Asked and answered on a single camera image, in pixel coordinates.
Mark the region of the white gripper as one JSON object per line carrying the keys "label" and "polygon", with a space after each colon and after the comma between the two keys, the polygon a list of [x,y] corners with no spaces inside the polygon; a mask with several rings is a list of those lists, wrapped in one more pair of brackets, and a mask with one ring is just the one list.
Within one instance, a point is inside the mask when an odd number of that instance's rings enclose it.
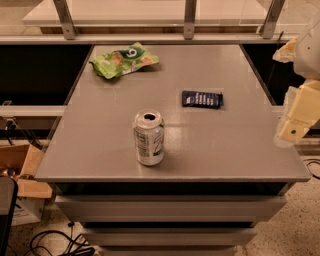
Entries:
{"label": "white gripper", "polygon": [[[278,49],[272,59],[288,63],[294,60],[297,38],[288,41]],[[320,119],[320,81],[308,80],[295,92],[293,104],[288,113],[288,121],[280,119],[276,128],[276,144],[298,143]]]}

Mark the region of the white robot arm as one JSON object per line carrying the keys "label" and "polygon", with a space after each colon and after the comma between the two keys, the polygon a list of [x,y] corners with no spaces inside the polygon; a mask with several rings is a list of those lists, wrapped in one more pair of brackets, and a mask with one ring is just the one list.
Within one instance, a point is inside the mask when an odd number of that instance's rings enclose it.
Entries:
{"label": "white robot arm", "polygon": [[291,39],[273,59],[293,63],[294,72],[305,82],[290,86],[283,102],[274,143],[282,148],[298,143],[320,120],[320,13],[317,13],[301,34]]}

